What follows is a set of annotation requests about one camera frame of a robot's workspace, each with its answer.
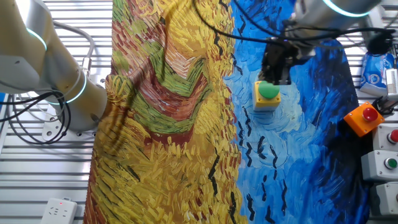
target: blue painted fabric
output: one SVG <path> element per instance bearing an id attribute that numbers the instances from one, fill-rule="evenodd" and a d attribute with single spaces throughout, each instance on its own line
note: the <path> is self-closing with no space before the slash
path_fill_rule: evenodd
<path id="1" fill-rule="evenodd" d="M 268 29 L 282 29 L 294 5 L 291 0 L 239 2 Z M 233 2 L 231 7 L 233 34 L 268 37 Z M 369 138 L 346 134 L 339 123 L 358 106 L 344 51 L 316 49 L 308 63 L 291 69 L 292 84 L 281 86 L 276 111 L 257 113 L 252 87 L 265 44 L 237 40 L 234 47 L 234 73 L 224 82 L 233 94 L 236 127 L 243 132 L 236 141 L 243 155 L 240 214 L 250 223 L 366 223 L 369 185 L 362 179 L 360 157 L 371 144 Z"/>

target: painted cloth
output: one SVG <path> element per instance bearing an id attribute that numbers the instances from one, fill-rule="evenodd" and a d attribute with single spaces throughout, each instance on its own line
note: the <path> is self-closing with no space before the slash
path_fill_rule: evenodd
<path id="1" fill-rule="evenodd" d="M 239 2 L 274 30 L 294 5 Z M 255 113 L 264 44 L 215 34 L 191 0 L 113 3 L 84 223 L 365 223 L 360 157 L 371 144 L 338 131 L 358 106 L 343 51 L 317 49 L 276 111 Z M 198 6 L 217 29 L 267 37 L 228 0 Z"/>

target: blue light ring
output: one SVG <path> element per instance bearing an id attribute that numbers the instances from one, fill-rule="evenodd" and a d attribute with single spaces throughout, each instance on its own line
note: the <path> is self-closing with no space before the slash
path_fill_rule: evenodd
<path id="1" fill-rule="evenodd" d="M 71 103 L 71 102 L 75 101 L 81 94 L 83 94 L 83 92 L 84 92 L 84 90 L 86 88 L 86 85 L 87 85 L 87 77 L 85 75 L 84 75 L 84 77 L 85 77 L 85 82 L 84 82 L 83 87 L 81 88 L 80 92 L 75 97 L 73 97 L 72 99 L 68 100 L 67 103 Z M 59 103 L 52 103 L 52 102 L 49 102 L 49 101 L 48 101 L 48 103 L 50 103 L 52 105 L 59 105 Z"/>
<path id="2" fill-rule="evenodd" d="M 347 12 L 346 10 L 343 10 L 342 8 L 338 7 L 335 3 L 333 3 L 331 0 L 323 0 L 323 2 L 329 6 L 332 10 L 334 10 L 337 13 L 340 13 L 343 16 L 348 16 L 348 17 L 364 17 L 369 15 L 370 12 L 365 12 L 362 14 L 355 14 L 351 12 Z"/>
<path id="3" fill-rule="evenodd" d="M 34 31 L 32 31 L 29 28 L 26 28 L 26 30 L 28 31 L 28 33 L 36 38 L 38 38 L 39 41 L 41 41 L 41 43 L 44 45 L 44 49 L 45 51 L 47 51 L 47 44 L 45 43 L 45 41 L 43 40 L 43 38 L 41 36 L 39 36 L 38 34 L 36 34 Z"/>

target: power outlet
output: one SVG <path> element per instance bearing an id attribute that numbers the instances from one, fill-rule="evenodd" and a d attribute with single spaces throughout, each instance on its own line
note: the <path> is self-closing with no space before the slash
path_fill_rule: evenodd
<path id="1" fill-rule="evenodd" d="M 394 130 L 396 130 L 396 128 L 385 125 L 379 125 L 377 128 L 375 128 L 372 132 L 373 149 L 398 152 L 398 144 L 394 143 L 394 138 L 391 139 L 391 134 Z"/>
<path id="2" fill-rule="evenodd" d="M 50 198 L 40 224 L 72 224 L 76 209 L 76 202 Z"/>
<path id="3" fill-rule="evenodd" d="M 397 181 L 398 153 L 374 150 L 361 157 L 363 179 L 368 181 Z"/>

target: metal table surface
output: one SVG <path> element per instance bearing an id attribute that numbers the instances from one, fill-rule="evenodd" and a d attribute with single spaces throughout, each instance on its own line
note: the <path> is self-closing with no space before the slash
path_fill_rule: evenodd
<path id="1" fill-rule="evenodd" d="M 112 0 L 45 0 L 54 20 L 79 27 L 93 36 L 96 48 L 93 54 L 91 78 L 98 83 L 110 73 L 111 68 L 111 18 Z M 386 1 L 384 22 L 395 16 L 398 3 Z M 86 39 L 72 32 L 58 29 L 67 49 L 81 63 L 88 50 Z M 361 41 L 360 34 L 349 35 L 351 40 Z M 338 39 L 342 44 L 351 44 L 346 37 Z M 361 59 L 365 51 L 360 48 L 346 49 L 359 103 L 372 101 L 375 97 L 358 91 Z M 43 112 L 33 107 L 34 113 L 45 118 Z M 41 138 L 44 123 L 29 113 L 21 117 L 23 125 Z M 398 126 L 398 114 L 386 119 L 390 125 Z M 22 133 L 18 124 L 13 122 Z M 51 197 L 70 197 L 78 204 L 73 224 L 82 223 L 86 200 L 87 181 L 90 171 L 93 139 L 69 141 L 51 146 L 31 146 L 21 141 L 9 127 L 5 127 L 0 138 L 0 223 L 40 223 L 47 200 Z"/>

